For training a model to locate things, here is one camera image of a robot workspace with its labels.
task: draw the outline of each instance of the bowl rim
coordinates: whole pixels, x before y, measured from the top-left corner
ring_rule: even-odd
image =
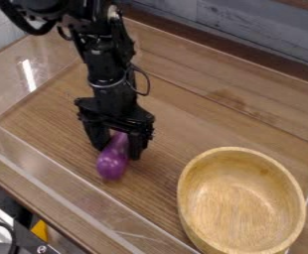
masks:
[[[287,239],[276,246],[273,246],[269,249],[257,251],[257,252],[246,252],[246,251],[240,251],[232,248],[226,248],[224,246],[221,246],[221,244],[218,243],[209,243],[205,241],[205,239],[201,237],[200,233],[191,229],[191,225],[189,220],[186,219],[186,216],[182,212],[181,209],[181,191],[182,191],[182,185],[185,183],[185,178],[187,173],[190,172],[190,170],[193,169],[193,166],[196,165],[196,163],[198,163],[198,161],[201,161],[205,157],[208,157],[210,154],[218,153],[218,152],[225,152],[225,151],[237,151],[237,152],[245,152],[245,153],[250,153],[254,156],[260,157],[261,159],[266,160],[269,163],[272,163],[276,168],[280,170],[280,172],[284,174],[285,178],[288,179],[288,181],[291,182],[292,186],[293,186],[293,190],[295,193],[297,195],[297,200],[299,200],[299,210],[300,210],[300,218],[296,224],[296,227],[293,229],[293,231],[291,232],[289,236],[287,237]],[[178,201],[178,212],[179,212],[179,217],[181,217],[181,221],[182,221],[182,225],[183,227],[187,227],[190,231],[193,231],[193,234],[200,238],[200,240],[202,241],[204,245],[210,246],[212,248],[214,248],[216,250],[224,252],[224,253],[234,253],[234,254],[274,254],[274,253],[280,253],[281,251],[285,251],[288,249],[288,247],[293,244],[293,242],[296,241],[304,225],[305,225],[305,217],[307,217],[307,205],[305,205],[305,198],[304,198],[304,194],[303,194],[303,190],[301,187],[299,186],[299,183],[293,177],[293,175],[291,174],[291,172],[285,169],[285,167],[274,160],[272,159],[269,156],[264,155],[262,153],[248,149],[248,148],[242,148],[242,147],[220,147],[220,148],[214,148],[206,152],[204,152],[201,155],[198,155],[186,165],[179,180],[178,180],[178,189],[177,189],[177,201]]]

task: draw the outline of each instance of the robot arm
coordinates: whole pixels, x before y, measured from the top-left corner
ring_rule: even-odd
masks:
[[[75,101],[78,119],[91,145],[100,151],[110,141],[110,129],[127,133],[129,157],[138,160],[153,139],[154,116],[138,105],[137,96],[147,95],[150,81],[133,65],[135,55],[114,1],[108,0],[0,0],[0,9],[27,33],[42,36],[58,26],[62,37],[74,41],[87,65],[92,98]],[[36,29],[29,20],[44,25]],[[147,79],[149,90],[137,91],[135,72]]]

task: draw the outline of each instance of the purple eggplant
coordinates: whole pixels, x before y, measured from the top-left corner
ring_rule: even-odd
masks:
[[[96,170],[106,180],[121,179],[129,162],[127,134],[115,132],[111,141],[99,154]]]

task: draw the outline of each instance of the screw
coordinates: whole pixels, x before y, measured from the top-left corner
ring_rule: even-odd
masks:
[[[47,252],[47,246],[40,246],[39,248],[38,248],[38,253],[39,254],[44,254]]]

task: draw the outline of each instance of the wooden bowl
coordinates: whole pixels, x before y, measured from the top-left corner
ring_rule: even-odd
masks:
[[[186,166],[178,184],[185,231],[212,254],[284,253],[305,222],[301,188],[287,169],[245,148],[218,148]]]

